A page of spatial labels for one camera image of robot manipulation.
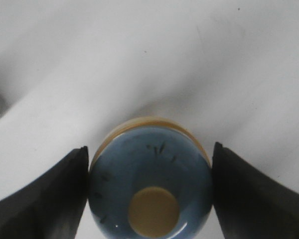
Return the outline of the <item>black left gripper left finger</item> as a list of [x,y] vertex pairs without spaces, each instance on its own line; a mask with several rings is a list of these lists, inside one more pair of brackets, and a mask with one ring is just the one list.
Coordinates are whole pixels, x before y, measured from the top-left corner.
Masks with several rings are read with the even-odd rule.
[[88,148],[0,200],[0,239],[73,239],[87,201]]

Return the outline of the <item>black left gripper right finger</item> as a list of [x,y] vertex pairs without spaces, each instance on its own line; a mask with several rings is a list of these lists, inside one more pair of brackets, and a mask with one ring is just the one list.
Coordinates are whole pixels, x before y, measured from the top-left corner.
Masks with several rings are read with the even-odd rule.
[[214,208],[226,239],[299,239],[299,194],[215,143]]

